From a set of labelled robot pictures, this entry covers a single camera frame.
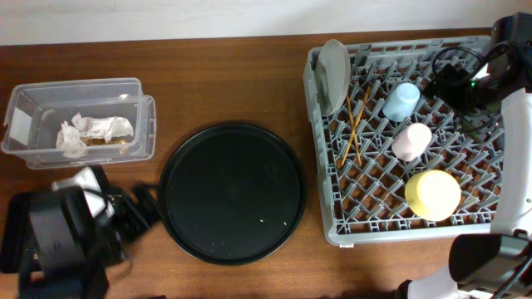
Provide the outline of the light blue cup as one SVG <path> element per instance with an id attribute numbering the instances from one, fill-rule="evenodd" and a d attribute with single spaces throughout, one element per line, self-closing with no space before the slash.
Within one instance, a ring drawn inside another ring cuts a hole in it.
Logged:
<path id="1" fill-rule="evenodd" d="M 399 84 L 386 99 L 382 113 L 386 118 L 395 122 L 402 122 L 410 117 L 416 108 L 421 93 L 412 83 Z"/>

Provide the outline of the pink cup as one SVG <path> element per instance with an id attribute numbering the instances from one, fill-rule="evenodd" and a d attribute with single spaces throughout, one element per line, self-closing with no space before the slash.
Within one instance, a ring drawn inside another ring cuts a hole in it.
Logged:
<path id="1" fill-rule="evenodd" d="M 414 123 L 407 126 L 392 142 L 392 152 L 398 158 L 410 162 L 423 154 L 432 138 L 427 125 Z"/>

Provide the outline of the gold foil wrapper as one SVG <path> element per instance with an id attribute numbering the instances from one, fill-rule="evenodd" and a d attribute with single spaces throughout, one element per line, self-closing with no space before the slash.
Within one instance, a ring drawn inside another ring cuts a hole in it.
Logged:
<path id="1" fill-rule="evenodd" d="M 86 138 L 81 137 L 81 141 L 86 146 L 100 146 L 100 145 L 124 145 L 127 143 L 124 139 L 119 138 L 113 138 L 111 140 L 106 141 L 105 139 L 92 139 L 92 138 Z"/>

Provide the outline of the wooden chopstick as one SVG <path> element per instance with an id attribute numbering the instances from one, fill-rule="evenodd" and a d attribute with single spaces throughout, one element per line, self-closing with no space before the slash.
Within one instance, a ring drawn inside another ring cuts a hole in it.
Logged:
<path id="1" fill-rule="evenodd" d="M 358 145 L 358 139 L 357 139 L 357 134 L 356 134 L 357 127 L 355 126 L 355 120 L 354 120 L 353 113 L 352 113 L 352 106 L 351 106 L 351 100 L 350 100 L 349 95 L 346 95 L 346 101 L 347 101 L 347 109 L 348 109 L 348 116 L 349 116 L 349 124 L 351 126 L 352 131 L 350 134 L 350 138 L 348 140 L 347 149 L 345 150 L 343 158 L 342 158 L 342 163 L 345 164 L 349 150 L 351 149 L 352 144 L 355 144 L 357 164 L 361 166 L 362 158 L 359 152 L 359 145 Z"/>
<path id="2" fill-rule="evenodd" d="M 359 125 L 359 123 L 360 123 L 360 121 L 362 119 L 362 114 L 364 112 L 364 109 L 365 109 L 366 104 L 368 102 L 369 96 L 371 94 L 371 89 L 372 88 L 370 86 L 367 88 L 367 90 L 365 92 L 365 95 L 364 95 L 364 98 L 362 100 L 362 106 L 361 106 L 360 110 L 358 111 L 357 118 L 355 120 L 353 119 L 352 112 L 349 111 L 350 121 L 352 122 L 352 132 L 351 132 L 350 138 L 348 140 L 347 149 L 345 150 L 345 152 L 343 154 L 343 157 L 342 157 L 341 166 L 345 165 L 345 162 L 347 160 L 347 155 L 349 153 L 351 145 L 355 146 L 355 152 L 356 152 L 356 158 L 357 158 L 358 165 L 359 166 L 362 165 L 362 158 L 361 158 L 361 154 L 360 154 L 360 149 L 359 149 L 359 144 L 358 144 L 358 137 L 357 137 L 357 128 L 358 128 L 358 125 Z"/>

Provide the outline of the white napkin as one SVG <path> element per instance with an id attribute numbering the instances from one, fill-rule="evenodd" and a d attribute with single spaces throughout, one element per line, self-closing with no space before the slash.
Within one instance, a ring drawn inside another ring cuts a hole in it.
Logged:
<path id="1" fill-rule="evenodd" d="M 80 131 L 66 121 L 57 133 L 56 148 L 66 158 L 77 159 L 87 155 L 86 144 L 81 140 Z"/>
<path id="2" fill-rule="evenodd" d="M 74 127 L 80 132 L 82 138 L 103 139 L 105 142 L 113 138 L 133 136 L 134 129 L 128 119 L 112 116 L 107 118 L 82 117 L 80 113 L 71 119 Z"/>

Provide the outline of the yellow bowl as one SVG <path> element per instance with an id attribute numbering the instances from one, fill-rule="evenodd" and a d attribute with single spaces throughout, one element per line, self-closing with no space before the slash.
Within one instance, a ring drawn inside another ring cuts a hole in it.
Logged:
<path id="1" fill-rule="evenodd" d="M 461 187 L 447 172 L 433 169 L 413 175 L 405 187 L 410 210 L 428 221 L 449 218 L 461 201 Z"/>

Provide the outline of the grey plate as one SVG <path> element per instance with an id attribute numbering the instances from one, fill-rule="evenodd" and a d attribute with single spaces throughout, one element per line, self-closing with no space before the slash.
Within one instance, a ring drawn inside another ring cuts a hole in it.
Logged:
<path id="1" fill-rule="evenodd" d="M 351 65 L 347 48 L 331 39 L 322 47 L 315 67 L 318 102 L 321 114 L 336 113 L 347 96 Z"/>

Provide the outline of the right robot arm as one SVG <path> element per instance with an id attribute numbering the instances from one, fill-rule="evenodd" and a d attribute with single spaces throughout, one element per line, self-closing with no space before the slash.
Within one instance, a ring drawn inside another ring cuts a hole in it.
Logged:
<path id="1" fill-rule="evenodd" d="M 502 17 L 492 27 L 490 50 L 471 71 L 434 67 L 423 95 L 442 99 L 459 116 L 494 111 L 504 126 L 500 197 L 490 231 L 462 234 L 449 260 L 429 277 L 404 281 L 395 298 L 531 296 L 531 16 Z"/>

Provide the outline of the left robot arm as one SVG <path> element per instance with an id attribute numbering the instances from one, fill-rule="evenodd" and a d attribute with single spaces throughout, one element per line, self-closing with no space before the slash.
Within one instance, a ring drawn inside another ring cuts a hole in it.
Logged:
<path id="1" fill-rule="evenodd" d="M 145 185 L 128 194 L 110 185 L 100 166 L 85 167 L 53 183 L 51 191 L 32 195 L 25 216 L 21 298 L 105 297 L 106 269 L 130 261 L 128 245 L 162 218 Z"/>

